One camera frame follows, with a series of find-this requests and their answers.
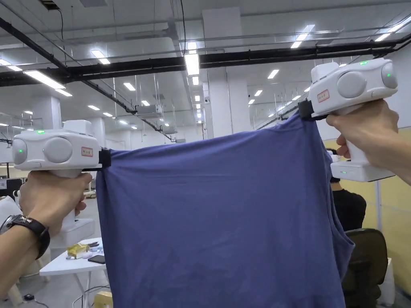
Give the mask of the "person's right hand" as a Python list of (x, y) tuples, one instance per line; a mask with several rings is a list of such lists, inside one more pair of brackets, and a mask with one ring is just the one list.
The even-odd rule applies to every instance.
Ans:
[(330, 114), (328, 125), (340, 132), (338, 154), (350, 159), (348, 143), (362, 150), (370, 164), (391, 171), (411, 184), (411, 143), (399, 134), (399, 115), (383, 99), (346, 115)]

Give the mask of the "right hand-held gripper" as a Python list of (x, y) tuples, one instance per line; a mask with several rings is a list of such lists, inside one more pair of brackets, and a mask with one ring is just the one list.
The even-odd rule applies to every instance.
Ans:
[[(318, 121), (330, 113), (346, 115), (363, 104), (386, 99), (398, 90), (393, 63), (388, 59), (372, 59), (340, 67), (326, 63), (311, 71), (312, 85), (308, 97), (298, 103), (303, 120)], [(331, 171), (335, 178), (373, 182), (393, 177), (390, 171), (371, 166), (363, 151), (348, 142), (350, 159), (332, 158)]]

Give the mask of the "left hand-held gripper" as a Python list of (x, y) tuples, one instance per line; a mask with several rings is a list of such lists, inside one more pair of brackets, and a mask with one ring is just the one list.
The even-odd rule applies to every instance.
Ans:
[[(14, 166), (23, 171), (47, 171), (63, 178), (75, 178), (85, 169), (103, 167), (100, 156), (110, 157), (91, 134), (92, 125), (86, 120), (69, 120), (58, 130), (24, 131), (12, 141)], [(60, 232), (61, 248), (69, 248), (92, 234), (92, 220), (80, 219), (74, 211), (64, 218)], [(23, 215), (12, 217), (13, 252), (45, 252), (54, 237), (37, 220)]]

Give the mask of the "person's left hand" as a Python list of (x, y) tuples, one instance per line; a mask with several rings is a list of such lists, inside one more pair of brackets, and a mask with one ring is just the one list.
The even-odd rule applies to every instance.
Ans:
[(22, 213), (47, 227), (50, 237), (54, 237), (70, 212), (78, 215), (86, 208), (83, 193), (91, 180), (89, 173), (63, 178), (47, 171), (31, 171), (20, 188)]

